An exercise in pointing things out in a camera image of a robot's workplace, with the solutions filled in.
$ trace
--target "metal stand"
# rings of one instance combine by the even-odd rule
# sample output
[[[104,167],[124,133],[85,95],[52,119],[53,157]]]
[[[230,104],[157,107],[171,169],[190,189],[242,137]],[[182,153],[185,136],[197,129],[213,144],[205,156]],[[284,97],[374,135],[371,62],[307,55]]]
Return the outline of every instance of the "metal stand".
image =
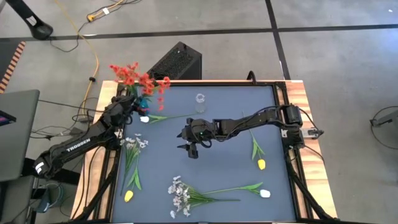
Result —
[[[52,27],[38,18],[23,0],[6,0],[6,2],[24,20],[33,38],[45,40],[50,37],[53,31]]]
[[[398,127],[398,110],[389,113],[379,119],[370,120],[371,125],[376,128],[380,127],[382,124],[391,123],[393,121],[395,121],[394,123]]]

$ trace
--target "concrete floor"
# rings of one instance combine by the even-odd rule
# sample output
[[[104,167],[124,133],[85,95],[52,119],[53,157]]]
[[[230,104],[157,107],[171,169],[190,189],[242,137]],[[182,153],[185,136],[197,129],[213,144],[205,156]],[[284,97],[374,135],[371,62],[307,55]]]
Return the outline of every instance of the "concrete floor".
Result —
[[[80,26],[107,0],[61,1]],[[52,0],[26,0],[55,35],[74,31]],[[278,27],[398,24],[394,0],[272,0]],[[117,34],[193,29],[270,28],[263,0],[143,0],[122,7],[89,24],[84,34]],[[0,12],[0,38],[29,37],[26,25],[5,5]],[[292,79],[304,80],[320,138],[326,171],[338,216],[342,220],[396,223],[398,214],[398,151],[381,146],[371,136],[369,119],[385,106],[397,104],[397,29],[280,33]],[[178,41],[203,54],[203,79],[242,79],[253,70],[258,79],[283,79],[272,33],[186,35],[91,40],[98,53],[98,96],[102,80],[113,79],[109,64],[133,61],[150,68]],[[65,49],[74,40],[55,41]],[[88,46],[63,53],[49,42],[28,42],[7,92],[39,89],[40,98],[79,105],[95,68]],[[96,100],[88,103],[94,108]],[[39,103],[34,128],[71,125],[71,108]],[[396,130],[376,130],[383,141],[398,146]],[[36,158],[65,139],[32,139],[27,157]],[[74,194],[70,187],[68,194]],[[73,200],[65,202],[68,211]],[[37,217],[37,223],[67,220],[58,209]]]

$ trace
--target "white flower bunch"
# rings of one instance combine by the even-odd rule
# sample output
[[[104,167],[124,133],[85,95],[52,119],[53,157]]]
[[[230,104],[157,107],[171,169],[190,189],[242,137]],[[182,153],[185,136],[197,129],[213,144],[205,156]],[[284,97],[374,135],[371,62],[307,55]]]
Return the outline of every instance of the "white flower bunch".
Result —
[[[168,193],[174,194],[173,205],[176,206],[176,211],[170,211],[170,216],[175,218],[176,214],[182,210],[186,217],[191,214],[189,211],[191,208],[196,207],[201,204],[211,203],[211,202],[235,202],[239,201],[236,199],[226,199],[220,200],[211,197],[204,196],[197,192],[193,187],[185,184],[180,180],[181,176],[176,176],[173,178],[173,184],[169,187]]]

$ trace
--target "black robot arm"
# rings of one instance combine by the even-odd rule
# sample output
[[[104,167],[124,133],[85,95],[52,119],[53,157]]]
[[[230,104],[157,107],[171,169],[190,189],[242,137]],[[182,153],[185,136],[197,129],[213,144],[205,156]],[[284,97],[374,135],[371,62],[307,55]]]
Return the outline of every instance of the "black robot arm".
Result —
[[[72,159],[83,155],[91,149],[103,146],[107,150],[116,150],[119,140],[115,131],[123,124],[132,122],[131,113],[138,111],[140,98],[133,96],[118,96],[111,100],[103,111],[100,119],[91,125],[87,131],[77,137],[52,146],[34,162],[34,168],[39,177],[49,179],[53,177],[63,165]]]
[[[279,118],[279,112],[283,114],[284,121]],[[214,119],[212,123],[204,119],[187,119],[187,125],[177,136],[187,141],[187,144],[178,146],[188,151],[188,156],[198,158],[196,143],[203,147],[211,147],[211,140],[223,142],[237,136],[241,131],[272,124],[286,130],[289,136],[294,136],[296,144],[303,143],[300,128],[303,121],[300,109],[294,105],[269,106],[253,115],[241,119]]]

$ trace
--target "yellow tulip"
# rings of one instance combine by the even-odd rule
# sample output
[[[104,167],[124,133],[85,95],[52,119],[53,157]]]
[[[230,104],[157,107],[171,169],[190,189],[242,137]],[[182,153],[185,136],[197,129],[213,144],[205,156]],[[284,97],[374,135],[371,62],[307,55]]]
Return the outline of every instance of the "yellow tulip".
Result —
[[[132,196],[134,196],[134,193],[132,192],[132,190],[128,190],[126,192],[126,195],[124,196],[124,201],[129,202],[130,199],[132,199]]]
[[[264,159],[259,159],[259,160],[257,161],[257,163],[259,164],[260,170],[263,170],[263,169],[266,168],[266,161],[265,161]]]

